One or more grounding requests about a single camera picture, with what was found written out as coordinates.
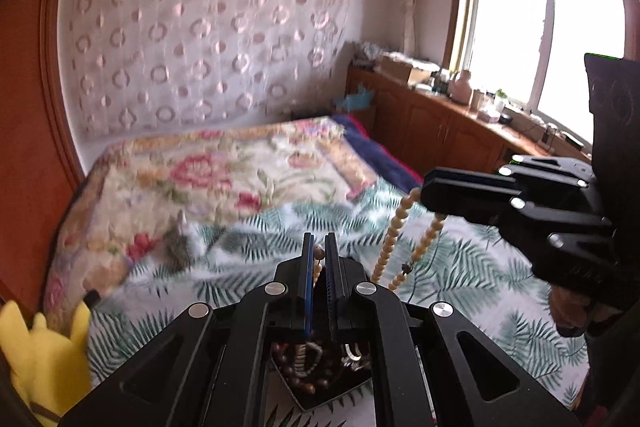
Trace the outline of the person's right hand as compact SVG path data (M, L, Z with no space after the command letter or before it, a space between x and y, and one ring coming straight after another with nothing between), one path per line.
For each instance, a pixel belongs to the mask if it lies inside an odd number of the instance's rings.
M585 296L552 286L548 305L552 320L562 337L579 336L589 323L590 299Z

